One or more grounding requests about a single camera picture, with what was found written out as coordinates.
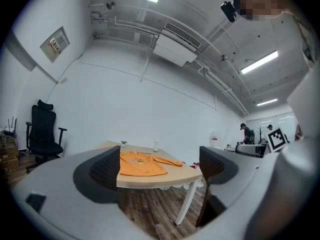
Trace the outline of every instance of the black mesh chair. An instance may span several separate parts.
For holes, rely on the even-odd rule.
[[[52,110],[52,104],[46,104],[40,99],[38,106],[32,106],[32,123],[26,122],[26,147],[36,155],[40,155],[43,159],[35,158],[35,164],[27,166],[26,172],[29,173],[33,169],[43,163],[49,158],[59,158],[64,149],[61,147],[61,140],[63,132],[67,129],[60,128],[59,144],[55,143],[54,125],[56,120],[56,113]]]

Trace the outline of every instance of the table leg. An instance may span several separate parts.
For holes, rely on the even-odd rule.
[[[199,181],[200,181],[200,178],[197,178],[194,182],[190,183],[189,190],[186,193],[186,197],[184,199],[184,202],[183,202],[182,208],[178,214],[178,217],[175,220],[175,224],[180,225],[182,223],[182,221],[184,220],[186,213],[190,207],[191,201],[194,198]]]

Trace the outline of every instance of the ceiling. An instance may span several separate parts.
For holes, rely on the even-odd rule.
[[[170,22],[203,42],[196,51],[198,59],[209,64],[210,70],[232,89],[250,113],[286,103],[289,94],[308,72],[301,52],[300,32],[289,14],[265,21],[248,21],[238,15],[237,20],[231,23],[220,6],[223,1],[232,0],[159,0],[157,3],[147,0],[91,0],[91,5],[108,1],[116,3],[112,10],[105,6],[91,6],[91,12],[99,13],[107,19],[116,16],[118,20],[140,23],[159,31]],[[190,29],[163,15],[125,5],[148,8],[188,25],[209,39],[221,54],[226,55],[233,68],[229,63],[221,61],[221,55]],[[93,22],[96,33],[105,33],[145,46],[150,44],[147,36],[135,39],[132,31],[106,29],[106,26],[113,25]],[[240,73],[252,60],[260,59],[275,50],[278,51],[276,59],[245,75]],[[191,66],[199,69],[196,63]],[[257,107],[257,103],[275,98],[278,101],[274,104]]]

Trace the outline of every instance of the headrest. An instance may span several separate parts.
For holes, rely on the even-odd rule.
[[[44,102],[41,101],[41,99],[39,99],[39,101],[38,101],[38,106],[39,106],[40,108],[43,108],[43,109],[49,110],[49,111],[51,111],[51,110],[54,109],[54,105],[44,103]]]

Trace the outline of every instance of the wooden floor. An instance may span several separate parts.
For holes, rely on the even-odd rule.
[[[34,159],[34,155],[19,159],[19,169],[8,176],[11,188],[27,175],[26,166],[32,165]],[[205,191],[206,185],[197,187],[190,208],[180,225],[176,225],[175,220],[187,194],[183,187],[171,187],[168,190],[119,188],[119,207],[129,220],[155,239],[182,239],[197,230],[195,225],[203,205]]]

